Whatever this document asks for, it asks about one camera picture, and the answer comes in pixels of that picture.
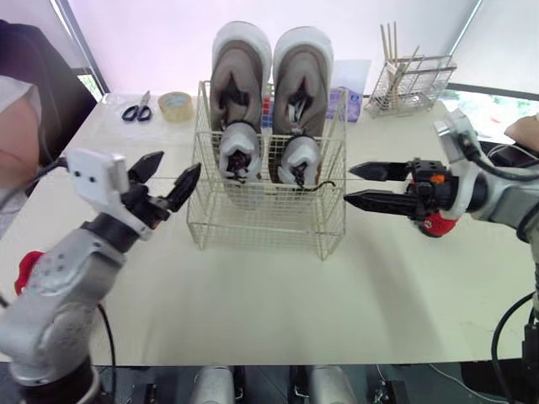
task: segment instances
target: person's hand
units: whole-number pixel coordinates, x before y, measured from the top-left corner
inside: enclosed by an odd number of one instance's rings
[[[519,145],[539,152],[539,120],[535,115],[520,118],[505,130],[505,135]]]
[[[21,188],[39,165],[38,117],[26,97],[0,113],[0,189]]]

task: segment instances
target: shoe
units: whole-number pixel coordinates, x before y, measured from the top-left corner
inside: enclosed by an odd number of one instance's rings
[[[229,197],[252,209],[264,197],[260,181],[263,95],[270,78],[271,46],[255,25],[234,21],[217,32],[212,50],[210,110],[219,173]]]
[[[284,33],[275,47],[274,135],[269,175],[274,183],[300,188],[318,184],[322,157],[313,137],[323,135],[333,66],[331,41],[314,27]]]

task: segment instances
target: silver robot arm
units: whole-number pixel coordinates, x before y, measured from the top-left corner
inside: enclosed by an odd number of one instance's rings
[[[194,165],[167,197],[154,198],[144,183],[162,157],[146,155],[127,171],[122,157],[67,152],[74,188],[98,216],[40,258],[26,293],[0,319],[0,351],[12,358],[10,371],[27,404],[99,402],[88,350],[93,310],[112,289],[124,254],[179,210],[200,176]]]
[[[539,320],[539,171],[495,167],[481,151],[475,130],[460,110],[436,122],[435,130],[449,167],[418,158],[409,162],[366,162],[350,171],[372,181],[404,181],[411,176],[406,193],[368,189],[347,194],[344,199],[363,210],[405,215],[414,221],[436,212],[452,220],[469,213],[478,221],[516,229],[517,237],[530,243],[536,263],[532,299],[533,314]],[[539,386],[539,323],[536,321],[525,326],[522,346],[526,378],[534,396]]]

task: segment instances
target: packing tape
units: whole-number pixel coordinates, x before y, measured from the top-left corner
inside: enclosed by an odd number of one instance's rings
[[[184,122],[193,116],[193,101],[186,93],[174,91],[163,94],[157,103],[168,122]]]

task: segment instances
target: white table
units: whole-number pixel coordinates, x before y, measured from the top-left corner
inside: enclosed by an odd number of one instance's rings
[[[138,97],[109,96],[71,146],[119,152],[133,163],[164,150],[154,194],[190,165],[194,121],[163,122],[155,100],[149,124],[120,122]],[[372,120],[363,114],[348,134],[348,165],[368,160],[442,159],[429,113]],[[348,191],[402,187],[350,180]],[[321,262],[315,253],[200,251],[186,209],[149,242],[138,242],[106,299],[119,364],[371,364],[489,358],[504,311],[532,289],[529,247],[499,225],[460,220],[442,239],[423,236],[404,217],[347,207],[347,234]],[[43,180],[0,241],[0,290],[13,298],[19,260],[46,251],[94,217],[68,176]],[[503,358],[520,357],[522,310],[504,331]],[[104,329],[93,334],[96,364],[109,363]]]

